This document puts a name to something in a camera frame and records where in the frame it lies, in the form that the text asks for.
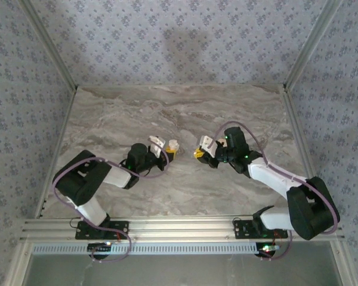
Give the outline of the black controller board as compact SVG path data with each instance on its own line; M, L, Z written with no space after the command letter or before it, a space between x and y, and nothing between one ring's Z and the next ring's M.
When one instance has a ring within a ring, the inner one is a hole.
M110 254L112 244L105 243L91 243L87 246L87 252L93 260L103 260Z
M271 260L276 251L280 249L275 243L256 243L258 253L255 254L260 259Z

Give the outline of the aluminium frame post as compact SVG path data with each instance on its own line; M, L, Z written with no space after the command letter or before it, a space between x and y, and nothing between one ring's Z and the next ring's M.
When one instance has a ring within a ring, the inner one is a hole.
M316 19L310 34L284 82L285 91L292 91L298 79L303 74L307 63L311 59L311 56L320 40L323 38L323 35L328 29L342 2L343 0L326 0L325 5Z
M69 72L69 69L65 65L63 59L61 58L57 47L54 45L51 36L47 32L45 25L42 22L42 19L38 15L35 7L33 6L31 0L17 0L21 9L23 10L27 20L37 34L39 40L42 42L44 49L46 50L48 56L53 62L55 68L57 69L59 75L67 85L67 87L75 92L77 90L77 85L73 80L72 75Z

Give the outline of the grey metal sheet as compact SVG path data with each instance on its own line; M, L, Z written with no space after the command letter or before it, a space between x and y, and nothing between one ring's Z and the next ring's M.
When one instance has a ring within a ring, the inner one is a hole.
M330 259L264 262L255 256L129 256L94 263L87 256L33 256L22 286L343 286Z

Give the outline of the long aluminium base rail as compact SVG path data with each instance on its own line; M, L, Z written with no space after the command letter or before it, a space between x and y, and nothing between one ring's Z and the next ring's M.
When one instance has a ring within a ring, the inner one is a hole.
M222 243L235 240L233 215L115 217L129 222L128 234L135 243ZM29 219L20 232L21 241L71 242L79 219Z

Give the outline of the aluminium table side rail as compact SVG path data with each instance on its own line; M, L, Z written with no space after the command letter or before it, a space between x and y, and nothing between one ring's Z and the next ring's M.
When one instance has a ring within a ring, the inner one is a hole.
M78 88L76 87L73 90L73 92L71 94L71 98L70 98L69 103L67 105L67 111L66 111L66 113L64 115L62 126L61 126L59 134L58 134L58 140L57 140L57 143L56 143L55 148L54 148L51 164L50 164L50 167L48 169L44 185L42 187L41 196L40 196L38 204L36 206L34 219L40 219L41 218L43 205L45 203L45 200L48 198L48 192L50 190L52 180L53 180L53 177L54 177L54 169L56 167L57 160L58 160L58 157L59 157L59 154L60 154L64 133L66 131L67 122L69 120L70 112L71 112L72 105L73 105L73 102L74 102L74 99L75 99L75 95L77 93L77 89Z
M308 148L308 144L305 138L304 130L298 118L291 92L288 90L286 85L283 85L282 88L285 110L288 115L292 133L294 135L295 144L297 146L297 150L300 155L301 162L306 173L306 177L312 178L317 175L317 172L314 168L310 150Z

